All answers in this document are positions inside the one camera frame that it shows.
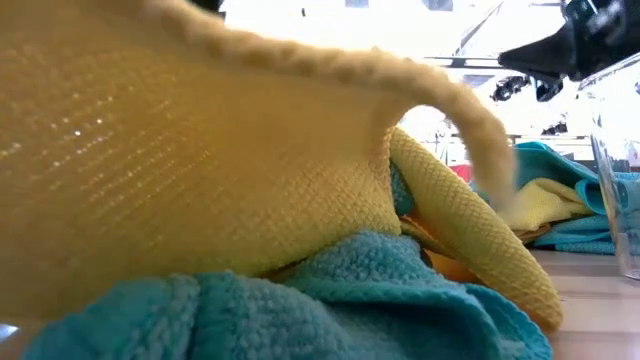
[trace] clear plastic container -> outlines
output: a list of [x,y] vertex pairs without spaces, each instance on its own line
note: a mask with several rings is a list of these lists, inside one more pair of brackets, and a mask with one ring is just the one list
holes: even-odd
[[591,142],[621,273],[640,280],[640,54],[582,81]]

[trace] black machine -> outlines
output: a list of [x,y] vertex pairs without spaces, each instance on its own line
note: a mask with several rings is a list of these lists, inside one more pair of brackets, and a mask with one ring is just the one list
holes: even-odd
[[640,52],[640,0],[563,0],[561,8],[555,34],[498,57],[533,79],[539,102],[562,91],[565,78],[584,80]]

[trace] stack of towels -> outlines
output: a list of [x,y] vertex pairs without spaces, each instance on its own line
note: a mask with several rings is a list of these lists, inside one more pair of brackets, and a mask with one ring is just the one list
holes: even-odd
[[[519,206],[501,214],[514,233],[536,248],[614,254],[598,176],[540,142],[516,149]],[[625,213],[634,210],[630,199],[640,199],[638,175],[616,173],[617,206]]]

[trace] red object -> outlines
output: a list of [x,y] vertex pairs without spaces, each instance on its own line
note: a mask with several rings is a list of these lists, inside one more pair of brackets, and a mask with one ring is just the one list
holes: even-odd
[[471,181],[471,178],[473,177],[473,174],[471,172],[471,165],[452,165],[449,167],[465,182],[469,183]]

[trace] table surface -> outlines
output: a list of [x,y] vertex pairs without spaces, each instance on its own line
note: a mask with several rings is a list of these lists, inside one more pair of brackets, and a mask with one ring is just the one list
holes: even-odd
[[[613,256],[533,254],[564,306],[562,328],[550,336],[556,360],[640,359],[640,282],[621,277]],[[0,359],[18,359],[30,336],[19,330],[0,342]]]

